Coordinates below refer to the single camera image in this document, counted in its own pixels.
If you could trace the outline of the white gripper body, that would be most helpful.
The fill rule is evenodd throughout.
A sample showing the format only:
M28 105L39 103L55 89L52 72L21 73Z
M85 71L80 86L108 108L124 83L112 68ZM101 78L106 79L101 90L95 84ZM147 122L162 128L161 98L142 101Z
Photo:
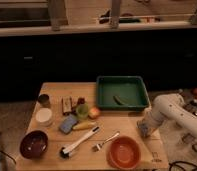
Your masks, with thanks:
M163 123L163 115L158 110L152 109L145 114L142 122L148 125L150 132L154 132Z

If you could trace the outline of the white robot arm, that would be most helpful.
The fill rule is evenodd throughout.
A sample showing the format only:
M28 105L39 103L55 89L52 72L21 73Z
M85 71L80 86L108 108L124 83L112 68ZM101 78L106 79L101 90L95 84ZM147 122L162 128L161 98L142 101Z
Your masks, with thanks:
M170 118L186 128L197 137L197 117L186 111L184 99L180 94L164 94L157 96L152 108L138 122L138 128L143 137L150 136L164 121Z

